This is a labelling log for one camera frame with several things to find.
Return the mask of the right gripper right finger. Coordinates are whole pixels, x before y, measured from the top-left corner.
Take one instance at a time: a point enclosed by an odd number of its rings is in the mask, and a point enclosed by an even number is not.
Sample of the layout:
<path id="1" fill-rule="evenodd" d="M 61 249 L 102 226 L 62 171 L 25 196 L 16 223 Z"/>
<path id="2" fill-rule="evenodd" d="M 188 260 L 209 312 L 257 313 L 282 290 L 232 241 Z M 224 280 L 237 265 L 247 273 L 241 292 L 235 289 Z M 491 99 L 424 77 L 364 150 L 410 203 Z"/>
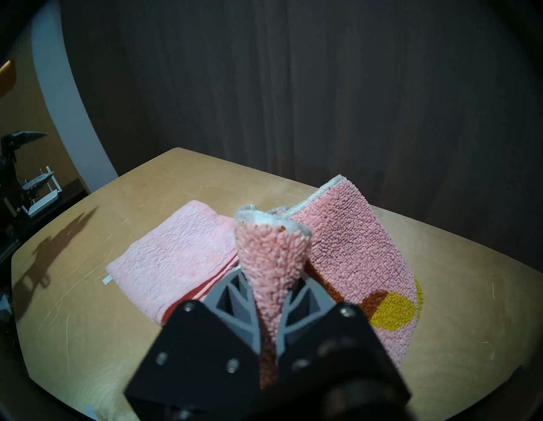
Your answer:
<path id="1" fill-rule="evenodd" d="M 279 413 L 291 420 L 412 420 L 411 393 L 362 310 L 312 278 L 289 288 L 276 337 Z"/>

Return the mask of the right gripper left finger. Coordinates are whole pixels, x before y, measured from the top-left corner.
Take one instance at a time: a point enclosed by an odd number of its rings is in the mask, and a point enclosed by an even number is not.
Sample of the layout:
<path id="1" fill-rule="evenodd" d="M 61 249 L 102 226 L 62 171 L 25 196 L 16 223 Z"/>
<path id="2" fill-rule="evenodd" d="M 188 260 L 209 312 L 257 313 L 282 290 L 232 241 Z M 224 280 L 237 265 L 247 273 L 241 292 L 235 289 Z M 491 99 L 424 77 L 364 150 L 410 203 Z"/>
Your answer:
<path id="1" fill-rule="evenodd" d="M 175 307 L 124 395 L 139 420 L 246 420 L 260 354 L 253 292 L 233 271 Z"/>

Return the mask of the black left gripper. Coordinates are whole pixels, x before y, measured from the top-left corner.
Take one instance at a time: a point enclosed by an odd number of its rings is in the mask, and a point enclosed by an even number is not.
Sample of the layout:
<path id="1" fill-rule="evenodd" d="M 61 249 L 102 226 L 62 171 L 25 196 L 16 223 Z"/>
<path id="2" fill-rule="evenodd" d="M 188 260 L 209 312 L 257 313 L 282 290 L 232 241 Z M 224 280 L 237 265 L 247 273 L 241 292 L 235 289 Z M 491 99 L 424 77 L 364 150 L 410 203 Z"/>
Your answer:
<path id="1" fill-rule="evenodd" d="M 17 131 L 1 138 L 1 203 L 18 193 L 15 149 L 47 135 L 37 131 Z"/>

